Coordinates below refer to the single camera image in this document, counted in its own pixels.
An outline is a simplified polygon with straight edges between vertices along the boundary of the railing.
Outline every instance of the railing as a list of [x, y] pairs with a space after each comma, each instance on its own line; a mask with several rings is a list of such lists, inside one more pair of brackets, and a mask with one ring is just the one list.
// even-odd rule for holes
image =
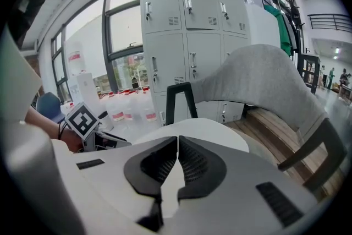
[[308, 16], [312, 29], [352, 32], [352, 23], [349, 16], [342, 14], [311, 14]]

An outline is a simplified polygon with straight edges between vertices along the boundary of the wooden floor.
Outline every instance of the wooden floor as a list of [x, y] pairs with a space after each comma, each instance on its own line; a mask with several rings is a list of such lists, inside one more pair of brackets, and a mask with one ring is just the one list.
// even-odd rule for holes
[[[225, 125], [263, 144], [272, 153], [277, 163], [286, 160], [300, 147], [296, 133], [278, 116], [261, 108], [250, 110], [245, 119]], [[293, 180], [303, 184], [319, 168], [326, 156], [325, 147], [322, 145], [303, 161], [287, 170], [287, 174]], [[334, 195], [343, 179], [343, 174], [337, 170], [329, 181], [315, 193], [316, 198], [321, 200], [327, 195]]]

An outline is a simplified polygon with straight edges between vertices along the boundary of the locker door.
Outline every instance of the locker door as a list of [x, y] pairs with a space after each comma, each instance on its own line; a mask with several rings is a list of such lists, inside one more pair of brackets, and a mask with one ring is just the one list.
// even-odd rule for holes
[[216, 0], [183, 0], [186, 28], [218, 30]]
[[248, 34], [248, 16], [243, 0], [218, 0], [218, 7], [224, 31]]
[[141, 5], [146, 34], [181, 29], [178, 0], [144, 0]]
[[244, 104], [228, 101], [220, 101], [219, 123], [228, 123], [241, 119]]
[[187, 34], [190, 80], [200, 80], [221, 65], [219, 34]]
[[185, 82], [182, 34], [147, 35], [145, 46], [154, 92], [164, 92], [169, 85]]
[[[161, 121], [161, 126], [165, 125], [165, 118], [166, 118], [166, 95], [163, 96], [156, 96], [156, 107], [159, 113], [159, 119]], [[188, 118], [187, 115], [187, 100], [184, 93], [176, 94], [175, 100], [175, 118], [174, 123], [183, 121], [184, 119]]]
[[218, 106], [219, 101], [200, 102], [196, 104], [197, 114], [199, 118], [212, 119], [217, 121], [218, 119]]
[[222, 62], [224, 62], [234, 50], [247, 46], [249, 40], [239, 36], [224, 35], [224, 52], [222, 54]]

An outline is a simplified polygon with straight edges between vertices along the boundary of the human arm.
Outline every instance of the human arm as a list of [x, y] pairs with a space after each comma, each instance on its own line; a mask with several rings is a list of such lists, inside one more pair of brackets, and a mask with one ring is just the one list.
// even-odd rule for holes
[[[30, 107], [27, 112], [25, 122], [41, 128], [51, 139], [58, 139], [59, 124], [44, 117], [32, 107]], [[83, 147], [81, 138], [69, 128], [63, 130], [61, 140], [67, 144], [67, 147], [71, 152], [78, 152], [78, 150]]]

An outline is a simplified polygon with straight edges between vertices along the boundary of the gray floor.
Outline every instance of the gray floor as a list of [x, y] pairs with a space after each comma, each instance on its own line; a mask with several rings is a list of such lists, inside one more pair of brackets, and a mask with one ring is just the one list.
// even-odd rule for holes
[[331, 123], [335, 127], [342, 142], [347, 148], [348, 159], [346, 159], [341, 169], [346, 174], [350, 167], [352, 158], [352, 108], [344, 101], [338, 99], [337, 93], [328, 89], [317, 89], [315, 96], [328, 113]]

